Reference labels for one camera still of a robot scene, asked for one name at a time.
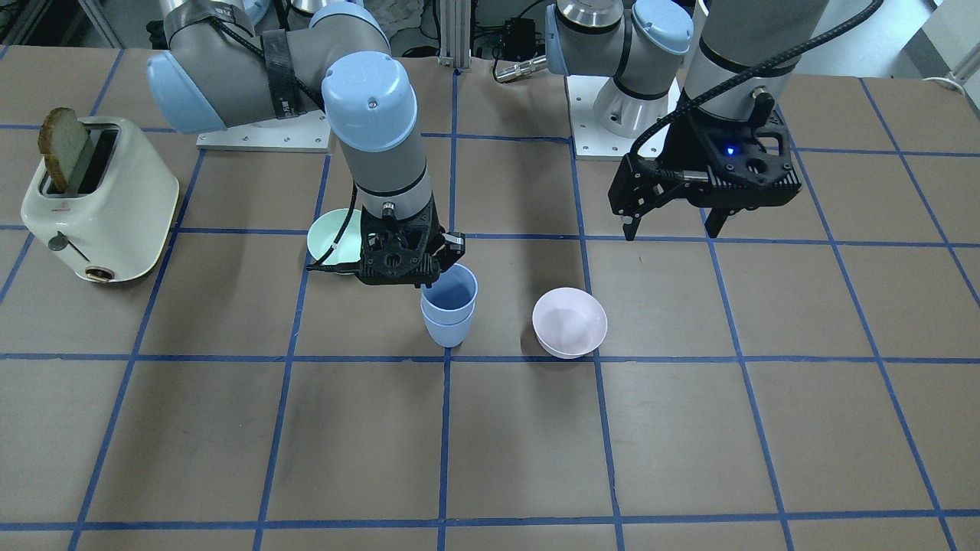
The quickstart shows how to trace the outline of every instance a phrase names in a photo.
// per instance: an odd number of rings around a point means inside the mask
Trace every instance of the stacked cups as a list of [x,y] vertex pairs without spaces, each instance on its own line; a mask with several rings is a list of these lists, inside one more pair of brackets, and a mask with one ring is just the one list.
[[436,344],[452,348],[463,342],[473,321],[476,291],[476,276],[462,264],[422,288],[422,317]]

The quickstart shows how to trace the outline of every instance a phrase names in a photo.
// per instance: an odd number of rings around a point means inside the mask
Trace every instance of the white mounting plate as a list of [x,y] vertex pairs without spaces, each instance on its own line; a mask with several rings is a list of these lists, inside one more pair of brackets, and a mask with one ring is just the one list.
[[330,124],[323,111],[311,111],[295,119],[261,121],[233,126],[220,132],[197,135],[201,149],[233,151],[298,151],[326,153]]
[[[572,75],[567,78],[568,115],[571,118],[571,132],[575,136],[575,157],[578,159],[621,159],[633,145],[633,138],[625,138],[606,130],[593,113],[592,104],[607,80],[608,76]],[[668,113],[673,111],[679,97],[680,87],[675,79],[667,92]],[[644,156],[656,156],[660,153],[669,128],[670,125],[647,140],[640,153]]]

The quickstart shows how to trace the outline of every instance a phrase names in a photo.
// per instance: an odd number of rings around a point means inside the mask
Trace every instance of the bread slice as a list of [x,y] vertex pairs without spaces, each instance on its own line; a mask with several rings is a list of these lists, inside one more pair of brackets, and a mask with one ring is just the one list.
[[95,146],[74,110],[59,107],[44,118],[37,136],[37,148],[44,156],[44,166],[55,189],[65,193],[70,187],[78,188]]

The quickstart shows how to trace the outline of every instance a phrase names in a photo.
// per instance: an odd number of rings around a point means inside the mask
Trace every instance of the light blue plastic cup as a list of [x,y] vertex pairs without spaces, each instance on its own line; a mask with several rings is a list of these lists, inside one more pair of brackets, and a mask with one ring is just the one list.
[[432,340],[434,340],[439,346],[446,348],[459,346],[469,334],[469,326],[473,322],[473,312],[470,312],[469,316],[466,316],[458,324],[451,324],[448,326],[434,322],[425,314],[425,312],[422,312],[422,317],[425,318],[425,328],[428,329]]
[[478,290],[473,272],[462,264],[454,264],[431,288],[422,287],[422,313],[427,320],[441,326],[458,324],[473,313]]

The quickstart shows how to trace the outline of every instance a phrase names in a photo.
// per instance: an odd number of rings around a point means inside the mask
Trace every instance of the white bowl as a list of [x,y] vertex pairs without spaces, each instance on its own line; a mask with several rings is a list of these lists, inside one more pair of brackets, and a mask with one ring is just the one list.
[[538,299],[531,324],[541,346],[552,356],[565,360],[598,348],[609,328],[606,311],[599,301],[572,287],[552,289]]
[[[323,256],[326,249],[333,243],[333,239],[337,236],[337,231],[340,229],[340,225],[344,223],[345,217],[347,217],[347,209],[337,209],[319,217],[310,226],[310,231],[307,232],[307,249],[314,260]],[[337,248],[330,253],[323,264],[333,266],[342,262],[357,262],[360,259],[361,211],[355,210],[354,214],[351,215],[351,221],[347,223],[344,235],[337,243]]]

